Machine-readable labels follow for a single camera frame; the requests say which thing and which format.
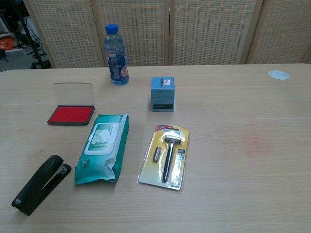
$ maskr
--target black stapler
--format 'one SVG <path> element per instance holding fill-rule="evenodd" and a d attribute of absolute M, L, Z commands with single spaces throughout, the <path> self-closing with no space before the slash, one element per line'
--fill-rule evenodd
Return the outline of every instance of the black stapler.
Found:
<path fill-rule="evenodd" d="M 48 158 L 14 198 L 12 206 L 29 216 L 70 173 L 71 167 L 63 161 L 58 155 Z"/>

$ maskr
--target small blue box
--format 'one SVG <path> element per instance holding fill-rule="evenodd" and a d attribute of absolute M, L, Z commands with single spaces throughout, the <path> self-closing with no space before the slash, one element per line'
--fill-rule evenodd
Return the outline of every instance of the small blue box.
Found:
<path fill-rule="evenodd" d="M 173 112 L 174 97 L 174 77 L 151 78 L 151 111 Z"/>

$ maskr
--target wooden table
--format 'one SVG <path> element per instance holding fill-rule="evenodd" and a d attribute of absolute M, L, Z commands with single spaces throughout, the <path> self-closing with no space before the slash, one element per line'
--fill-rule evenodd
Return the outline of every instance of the wooden table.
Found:
<path fill-rule="evenodd" d="M 288 80 L 268 76 L 271 69 Z M 311 65 L 130 67 L 0 73 L 0 232 L 309 233 Z M 175 76 L 175 111 L 149 109 L 150 77 Z M 50 126 L 52 84 L 93 84 L 97 114 L 128 113 L 119 181 L 74 185 L 72 171 L 31 216 L 11 202 L 52 154 L 76 166 L 88 126 Z M 137 183 L 156 124 L 190 130 L 181 192 Z"/>

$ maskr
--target floor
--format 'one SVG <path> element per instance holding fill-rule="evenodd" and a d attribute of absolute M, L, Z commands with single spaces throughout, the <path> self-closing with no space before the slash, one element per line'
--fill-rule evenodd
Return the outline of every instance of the floor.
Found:
<path fill-rule="evenodd" d="M 42 56 L 41 59 L 47 60 L 48 58 L 47 56 Z M 0 72 L 10 69 L 30 69 L 32 62 L 37 62 L 37 60 L 33 58 L 33 54 L 26 55 L 23 51 L 14 52 L 0 60 Z"/>

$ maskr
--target orange object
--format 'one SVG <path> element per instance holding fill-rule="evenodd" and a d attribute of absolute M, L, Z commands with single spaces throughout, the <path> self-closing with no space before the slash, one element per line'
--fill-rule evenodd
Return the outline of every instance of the orange object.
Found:
<path fill-rule="evenodd" d="M 14 46 L 14 39 L 10 36 L 0 38 L 0 49 L 1 50 L 11 50 Z"/>

